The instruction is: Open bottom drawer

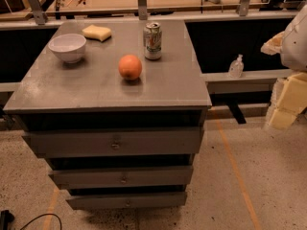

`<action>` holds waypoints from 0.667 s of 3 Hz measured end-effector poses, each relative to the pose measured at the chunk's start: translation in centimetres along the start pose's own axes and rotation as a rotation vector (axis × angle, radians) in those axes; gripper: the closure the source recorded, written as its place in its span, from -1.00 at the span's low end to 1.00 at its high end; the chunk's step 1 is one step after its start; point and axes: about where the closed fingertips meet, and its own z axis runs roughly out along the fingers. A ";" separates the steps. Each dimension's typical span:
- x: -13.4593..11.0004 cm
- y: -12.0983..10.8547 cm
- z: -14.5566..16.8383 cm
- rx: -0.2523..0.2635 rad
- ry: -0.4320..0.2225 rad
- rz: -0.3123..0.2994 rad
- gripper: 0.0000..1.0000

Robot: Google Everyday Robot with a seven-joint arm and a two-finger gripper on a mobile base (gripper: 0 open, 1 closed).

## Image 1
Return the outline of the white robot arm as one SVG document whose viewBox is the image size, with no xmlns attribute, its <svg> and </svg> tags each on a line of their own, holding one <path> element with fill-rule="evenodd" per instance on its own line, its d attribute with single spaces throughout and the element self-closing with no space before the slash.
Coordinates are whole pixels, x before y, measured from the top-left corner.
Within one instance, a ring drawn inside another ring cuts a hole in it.
<svg viewBox="0 0 307 230">
<path fill-rule="evenodd" d="M 267 124 L 284 130 L 307 108 L 307 5 L 304 5 L 286 29 L 263 44 L 261 52 L 279 54 L 283 66 L 292 70 L 285 80 L 273 86 Z"/>
</svg>

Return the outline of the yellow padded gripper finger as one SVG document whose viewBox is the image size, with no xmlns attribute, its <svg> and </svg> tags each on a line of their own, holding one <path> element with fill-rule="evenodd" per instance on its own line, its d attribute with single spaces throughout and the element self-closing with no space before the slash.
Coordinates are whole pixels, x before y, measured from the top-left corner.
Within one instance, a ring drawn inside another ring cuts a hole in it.
<svg viewBox="0 0 307 230">
<path fill-rule="evenodd" d="M 307 73 L 294 73 L 286 79 L 278 79 L 272 89 L 266 125 L 278 130 L 285 130 L 306 108 Z"/>
<path fill-rule="evenodd" d="M 263 44 L 260 51 L 266 55 L 273 56 L 281 52 L 283 32 L 280 32 Z"/>
</svg>

